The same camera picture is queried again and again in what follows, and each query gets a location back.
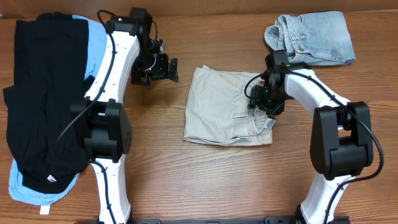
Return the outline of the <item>beige khaki shorts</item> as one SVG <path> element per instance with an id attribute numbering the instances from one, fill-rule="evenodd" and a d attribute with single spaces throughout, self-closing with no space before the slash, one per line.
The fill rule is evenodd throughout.
<path id="1" fill-rule="evenodd" d="M 250 108 L 244 94 L 256 75 L 197 67 L 188 92 L 183 139 L 220 146 L 271 144 L 274 120 Z"/>

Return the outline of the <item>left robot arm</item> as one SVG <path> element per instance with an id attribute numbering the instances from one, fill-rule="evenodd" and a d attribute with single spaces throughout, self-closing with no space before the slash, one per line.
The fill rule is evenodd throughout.
<path id="1" fill-rule="evenodd" d="M 164 40 L 151 39 L 156 23 L 144 8 L 132 8 L 127 17 L 111 14 L 102 25 L 106 50 L 90 89 L 70 107 L 71 126 L 96 174 L 97 223 L 132 223 L 125 178 L 132 144 L 132 126 L 123 105 L 126 86 L 155 80 L 178 82 L 178 60 L 165 53 Z"/>

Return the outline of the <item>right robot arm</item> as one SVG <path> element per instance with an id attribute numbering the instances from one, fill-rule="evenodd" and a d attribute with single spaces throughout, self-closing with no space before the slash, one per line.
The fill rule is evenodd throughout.
<path id="1" fill-rule="evenodd" d="M 291 63 L 284 50 L 266 58 L 266 71 L 249 95 L 249 107 L 273 116 L 286 100 L 297 100 L 313 117 L 310 158 L 316 173 L 294 215 L 268 216 L 265 223 L 349 223 L 334 211 L 348 184 L 373 162 L 370 111 L 331 91 L 304 62 Z"/>

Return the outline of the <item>folded light blue jeans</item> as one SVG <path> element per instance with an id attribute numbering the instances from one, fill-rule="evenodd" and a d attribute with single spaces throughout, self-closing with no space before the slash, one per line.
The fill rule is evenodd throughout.
<path id="1" fill-rule="evenodd" d="M 286 51 L 291 63 L 332 66 L 356 60 L 345 17 L 340 11 L 281 15 L 273 26 L 266 28 L 264 40 L 272 50 Z"/>

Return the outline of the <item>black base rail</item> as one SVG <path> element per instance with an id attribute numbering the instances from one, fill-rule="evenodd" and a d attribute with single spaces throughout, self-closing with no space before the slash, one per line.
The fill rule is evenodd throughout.
<path id="1" fill-rule="evenodd" d="M 127 224 L 305 224 L 293 216 L 269 216 L 263 219 L 218 219 L 218 220 L 159 220 L 159 219 L 129 219 Z"/>

